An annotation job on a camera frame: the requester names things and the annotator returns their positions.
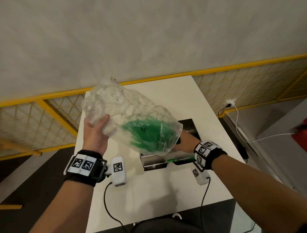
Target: wall socket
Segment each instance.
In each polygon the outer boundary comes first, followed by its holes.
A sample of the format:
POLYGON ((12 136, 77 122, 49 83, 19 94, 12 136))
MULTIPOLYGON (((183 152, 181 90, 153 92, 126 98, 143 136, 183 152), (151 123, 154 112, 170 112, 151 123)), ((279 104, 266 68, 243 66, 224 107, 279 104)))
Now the wall socket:
POLYGON ((226 104, 231 104, 231 106, 234 106, 236 100, 237 100, 237 99, 226 100, 226 104))

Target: white wall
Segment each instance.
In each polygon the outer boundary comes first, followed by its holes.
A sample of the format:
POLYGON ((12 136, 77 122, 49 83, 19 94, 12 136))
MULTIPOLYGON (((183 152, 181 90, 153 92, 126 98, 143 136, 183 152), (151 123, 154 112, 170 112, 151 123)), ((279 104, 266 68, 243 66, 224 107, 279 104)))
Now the white wall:
POLYGON ((0 101, 307 52, 307 1, 0 3, 0 101))

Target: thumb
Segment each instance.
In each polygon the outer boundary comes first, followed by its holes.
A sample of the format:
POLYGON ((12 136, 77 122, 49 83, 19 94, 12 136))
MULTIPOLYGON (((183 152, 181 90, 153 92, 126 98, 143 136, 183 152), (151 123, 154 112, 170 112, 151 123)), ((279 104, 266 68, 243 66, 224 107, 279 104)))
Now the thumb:
POLYGON ((106 114, 99 122, 98 124, 95 126, 95 129, 97 129, 98 131, 101 131, 102 128, 106 125, 106 123, 108 122, 108 120, 110 119, 110 115, 106 114))

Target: white device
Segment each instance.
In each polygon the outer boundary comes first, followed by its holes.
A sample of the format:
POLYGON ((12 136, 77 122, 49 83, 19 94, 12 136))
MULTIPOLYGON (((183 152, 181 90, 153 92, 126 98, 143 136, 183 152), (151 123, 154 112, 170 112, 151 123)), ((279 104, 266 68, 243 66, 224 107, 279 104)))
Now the white device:
POLYGON ((205 170, 199 163, 193 162, 191 163, 191 171, 199 185, 204 185, 209 183, 209 175, 208 171, 205 170))
POLYGON ((107 171, 105 175, 109 177, 112 175, 112 183, 116 186, 122 186, 127 183, 127 176, 125 170, 125 163, 123 157, 114 157, 111 160, 111 164, 107 165, 107 171))

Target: plastic bag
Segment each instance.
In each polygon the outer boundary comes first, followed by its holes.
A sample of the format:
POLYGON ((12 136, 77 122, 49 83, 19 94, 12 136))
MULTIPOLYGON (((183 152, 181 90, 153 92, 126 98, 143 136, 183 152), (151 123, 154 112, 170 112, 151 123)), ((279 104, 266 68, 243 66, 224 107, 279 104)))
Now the plastic bag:
POLYGON ((94 87, 82 109, 93 125, 109 114, 103 134, 142 154, 167 154, 183 127, 165 107, 155 105, 136 90, 124 88, 113 78, 94 87))

